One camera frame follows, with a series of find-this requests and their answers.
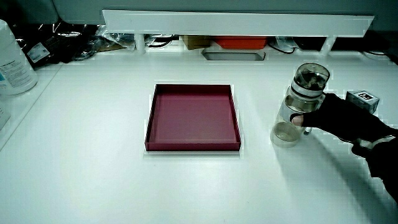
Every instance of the cable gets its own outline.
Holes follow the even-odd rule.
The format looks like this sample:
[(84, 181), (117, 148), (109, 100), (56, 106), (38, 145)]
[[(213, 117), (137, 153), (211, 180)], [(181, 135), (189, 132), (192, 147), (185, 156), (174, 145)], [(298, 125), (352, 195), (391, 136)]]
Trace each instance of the cable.
[(294, 52), (294, 50), (296, 49), (295, 47), (293, 47), (293, 50), (292, 50), (291, 52), (286, 52), (286, 51), (283, 51), (283, 50), (281, 50), (281, 49), (278, 49), (278, 48), (272, 46), (271, 44), (268, 44), (268, 46), (269, 46), (270, 48), (272, 48), (272, 49), (274, 49), (274, 50), (277, 50), (277, 51), (279, 51), (279, 52), (282, 52), (282, 53), (284, 53), (284, 54), (292, 54), (292, 53)]
[(386, 54), (378, 54), (378, 53), (373, 53), (373, 52), (368, 52), (368, 51), (364, 51), (368, 54), (373, 54), (373, 55), (377, 55), (377, 56), (386, 56)]

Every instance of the maroon tray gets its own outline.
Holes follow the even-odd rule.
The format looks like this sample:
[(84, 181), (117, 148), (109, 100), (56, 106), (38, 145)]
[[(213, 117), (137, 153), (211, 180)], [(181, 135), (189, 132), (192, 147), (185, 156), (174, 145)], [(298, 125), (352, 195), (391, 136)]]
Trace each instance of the maroon tray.
[(158, 84), (147, 151), (238, 151), (238, 122), (229, 85)]

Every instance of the red tray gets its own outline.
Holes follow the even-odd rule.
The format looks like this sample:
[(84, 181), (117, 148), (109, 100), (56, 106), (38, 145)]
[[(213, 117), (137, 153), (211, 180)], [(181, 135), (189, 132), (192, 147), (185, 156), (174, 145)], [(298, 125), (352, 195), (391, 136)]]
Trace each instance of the red tray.
[(147, 151), (238, 151), (231, 87), (156, 85), (145, 146)]

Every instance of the white table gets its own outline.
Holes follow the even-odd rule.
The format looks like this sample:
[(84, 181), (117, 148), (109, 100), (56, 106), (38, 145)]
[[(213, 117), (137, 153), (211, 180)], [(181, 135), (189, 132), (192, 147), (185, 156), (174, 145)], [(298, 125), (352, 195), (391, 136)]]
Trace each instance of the white table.
[[(397, 205), (349, 144), (314, 129), (280, 149), (269, 135), (308, 61), (332, 73), (327, 91), (367, 90), (381, 99), (377, 115), (398, 124), (398, 66), (267, 52), (209, 62), (198, 50), (119, 50), (59, 65), (0, 152), (0, 223), (397, 223)], [(233, 85), (240, 154), (145, 152), (156, 83)]]

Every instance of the bottle label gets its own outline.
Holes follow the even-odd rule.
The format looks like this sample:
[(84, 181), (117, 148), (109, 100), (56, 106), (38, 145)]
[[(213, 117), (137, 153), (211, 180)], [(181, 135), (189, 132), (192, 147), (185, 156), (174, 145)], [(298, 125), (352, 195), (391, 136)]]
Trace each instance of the bottle label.
[(38, 62), (45, 56), (49, 55), (50, 52), (43, 46), (42, 43), (36, 44), (30, 51), (28, 51), (27, 55), (33, 61), (33, 63)]
[(3, 81), (5, 78), (13, 88), (25, 85), (31, 81), (31, 77), (21, 61), (13, 60), (5, 65), (1, 65), (0, 73)]

